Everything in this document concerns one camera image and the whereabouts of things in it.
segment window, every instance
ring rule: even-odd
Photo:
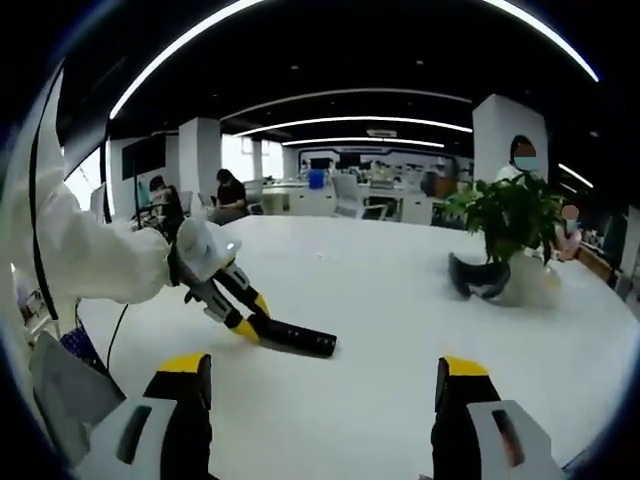
[[[82,210],[89,210],[91,193],[100,186],[100,149],[89,155],[64,181]]]
[[[284,158],[282,145],[276,142],[262,141],[262,176],[283,178]]]
[[[222,168],[226,168],[241,182],[255,178],[253,144],[243,143],[243,137],[222,135]]]

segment white robot part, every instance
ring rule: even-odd
[[[195,217],[183,222],[176,238],[180,260],[200,282],[226,267],[240,246],[241,242],[219,225]]]

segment black cable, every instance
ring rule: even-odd
[[[75,317],[76,317],[76,328],[78,328],[80,326],[80,317],[78,317],[78,307],[80,306],[80,298],[78,298],[76,300],[76,313],[75,313]]]
[[[40,244],[38,243],[38,231],[36,229],[36,171],[38,168],[38,142],[40,140],[40,127],[42,126],[44,113],[47,110],[51,94],[53,93],[53,89],[56,85],[56,82],[58,81],[58,77],[61,72],[62,68],[61,66],[58,66],[57,71],[55,72],[51,81],[49,91],[47,92],[44,106],[42,107],[42,113],[40,114],[40,120],[38,121],[38,128],[36,128],[35,136],[33,137],[33,141],[31,142],[31,156],[29,158],[29,213],[31,217],[31,229],[33,230],[33,263],[36,271],[36,278],[38,280],[38,286],[40,287],[40,291],[42,292],[42,298],[44,299],[44,303],[47,306],[47,310],[49,310],[49,314],[51,315],[51,318],[53,320],[58,320],[58,312],[56,311],[56,308],[53,304],[53,297],[51,296],[51,291],[49,290],[47,277],[44,274],[42,255],[40,253]]]
[[[113,335],[111,336],[111,343],[109,343],[109,350],[107,350],[107,371],[109,371],[109,364],[111,361],[111,348],[113,347],[113,341],[116,339],[116,335],[118,334],[118,329],[120,328],[120,323],[122,323],[122,319],[124,318],[124,314],[129,308],[129,304],[127,303],[122,309],[122,313],[120,314],[120,318],[118,319],[118,323],[116,324],[116,328],[113,331]]]

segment green leaves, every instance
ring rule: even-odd
[[[454,194],[447,213],[463,215],[468,231],[484,232],[487,259],[507,262],[525,247],[541,245],[544,261],[551,258],[555,225],[561,221],[561,199],[547,183],[529,173],[494,183],[478,181]]]

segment white pillar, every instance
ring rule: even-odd
[[[180,125],[179,185],[180,190],[197,194],[215,194],[216,174],[222,168],[222,140],[220,122],[210,118],[193,118]]]
[[[107,168],[109,169],[107,181],[110,184],[109,189],[113,200],[111,204],[113,218],[130,218],[136,213],[133,177],[126,180],[122,179],[122,150],[139,140],[142,140],[142,138],[124,138],[121,140],[109,140],[107,144]]]
[[[509,163],[511,142],[527,137],[536,149],[538,173],[548,180],[548,139],[544,117],[528,107],[491,95],[473,111],[473,178],[493,182]]]
[[[298,175],[298,150],[282,147],[282,161],[284,178],[293,178]]]
[[[253,148],[251,149],[253,155],[253,178],[262,178],[262,141],[254,140]]]
[[[627,219],[627,235],[622,251],[620,269],[629,277],[633,277],[638,263],[638,251],[640,250],[640,210],[629,207]]]
[[[178,135],[167,135],[165,140],[165,182],[178,190],[180,187],[180,139]]]

